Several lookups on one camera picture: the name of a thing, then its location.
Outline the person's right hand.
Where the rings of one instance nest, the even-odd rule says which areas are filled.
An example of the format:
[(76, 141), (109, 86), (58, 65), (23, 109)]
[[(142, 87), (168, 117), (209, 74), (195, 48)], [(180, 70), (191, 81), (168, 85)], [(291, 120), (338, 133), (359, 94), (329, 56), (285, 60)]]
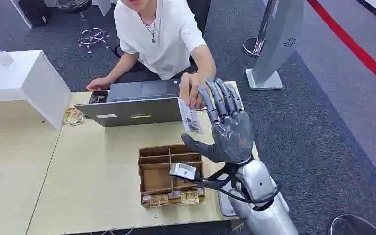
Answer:
[(88, 91), (108, 90), (112, 81), (108, 77), (100, 77), (92, 80), (87, 86)]

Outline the person's left hand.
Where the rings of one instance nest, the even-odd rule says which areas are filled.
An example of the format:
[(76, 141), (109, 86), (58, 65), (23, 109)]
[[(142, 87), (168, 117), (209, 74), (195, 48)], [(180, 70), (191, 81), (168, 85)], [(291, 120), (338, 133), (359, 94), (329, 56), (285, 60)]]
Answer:
[(198, 88), (205, 84), (205, 78), (200, 73), (184, 72), (180, 79), (179, 98), (190, 108), (202, 109), (204, 102)]

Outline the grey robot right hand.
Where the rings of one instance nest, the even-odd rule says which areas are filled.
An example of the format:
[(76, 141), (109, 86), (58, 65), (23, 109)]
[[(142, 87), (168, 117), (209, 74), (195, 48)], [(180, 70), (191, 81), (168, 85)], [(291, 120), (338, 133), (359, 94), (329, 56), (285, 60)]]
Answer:
[(254, 135), (239, 94), (219, 78), (206, 79), (205, 83), (198, 92), (207, 110), (214, 144), (199, 142), (186, 133), (181, 135), (183, 143), (216, 163), (236, 165), (249, 160)]

